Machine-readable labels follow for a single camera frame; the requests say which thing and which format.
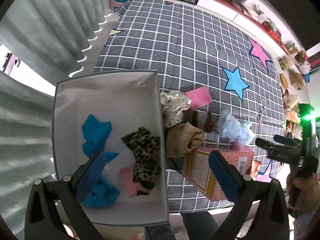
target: beige towel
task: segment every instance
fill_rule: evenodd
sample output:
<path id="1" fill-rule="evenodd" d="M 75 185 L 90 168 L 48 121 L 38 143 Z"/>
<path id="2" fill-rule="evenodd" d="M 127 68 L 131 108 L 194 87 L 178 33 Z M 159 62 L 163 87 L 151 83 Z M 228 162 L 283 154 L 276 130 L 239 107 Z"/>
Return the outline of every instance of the beige towel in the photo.
<path id="1" fill-rule="evenodd" d="M 167 158 L 180 158 L 204 142 L 204 132 L 189 122 L 171 128 L 166 141 Z"/>

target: pink cardboard box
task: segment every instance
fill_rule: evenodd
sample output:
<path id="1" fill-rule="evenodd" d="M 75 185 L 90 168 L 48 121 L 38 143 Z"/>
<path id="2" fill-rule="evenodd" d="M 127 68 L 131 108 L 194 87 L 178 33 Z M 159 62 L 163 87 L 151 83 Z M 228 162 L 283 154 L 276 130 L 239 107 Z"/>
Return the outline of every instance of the pink cardboard box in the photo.
<path id="1" fill-rule="evenodd" d="M 227 199 L 210 170 L 208 158 L 215 149 L 197 148 L 185 156 L 182 175 L 211 201 Z M 218 149 L 229 164 L 242 174 L 250 175 L 253 152 Z"/>

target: human hand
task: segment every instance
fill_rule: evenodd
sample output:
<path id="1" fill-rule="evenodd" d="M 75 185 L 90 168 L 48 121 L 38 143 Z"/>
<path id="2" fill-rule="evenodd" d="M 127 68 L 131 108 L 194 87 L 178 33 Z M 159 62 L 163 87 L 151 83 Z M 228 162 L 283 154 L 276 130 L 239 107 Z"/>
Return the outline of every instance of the human hand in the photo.
<path id="1" fill-rule="evenodd" d="M 287 177 L 287 194 L 291 194 L 291 174 Z M 320 174 L 314 174 L 310 178 L 295 178 L 293 180 L 294 185 L 305 192 L 305 200 L 301 207 L 302 213 L 308 213 L 313 211 L 320 203 L 320 186 L 319 186 Z"/>

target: curtain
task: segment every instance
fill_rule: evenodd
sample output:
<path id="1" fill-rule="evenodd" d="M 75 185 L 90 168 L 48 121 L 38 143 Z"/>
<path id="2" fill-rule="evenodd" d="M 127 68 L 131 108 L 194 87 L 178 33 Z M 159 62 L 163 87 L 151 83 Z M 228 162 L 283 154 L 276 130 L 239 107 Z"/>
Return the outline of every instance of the curtain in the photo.
<path id="1" fill-rule="evenodd" d="M 56 85 L 81 68 L 81 50 L 109 14 L 109 0 L 15 0 L 0 22 L 0 40 Z"/>
<path id="2" fill-rule="evenodd" d="M 0 72 L 0 214 L 18 239 L 32 183 L 55 172 L 52 107 L 53 97 Z"/>

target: person's leg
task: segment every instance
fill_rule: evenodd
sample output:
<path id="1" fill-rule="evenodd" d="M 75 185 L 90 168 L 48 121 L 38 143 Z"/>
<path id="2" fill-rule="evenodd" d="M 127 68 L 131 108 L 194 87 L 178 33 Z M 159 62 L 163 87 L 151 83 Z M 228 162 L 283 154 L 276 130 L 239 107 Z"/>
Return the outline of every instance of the person's leg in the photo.
<path id="1" fill-rule="evenodd" d="M 209 212 L 182 213 L 189 240 L 210 240 L 219 225 Z"/>
<path id="2" fill-rule="evenodd" d="M 170 223 L 145 227 L 146 240 L 176 240 Z"/>

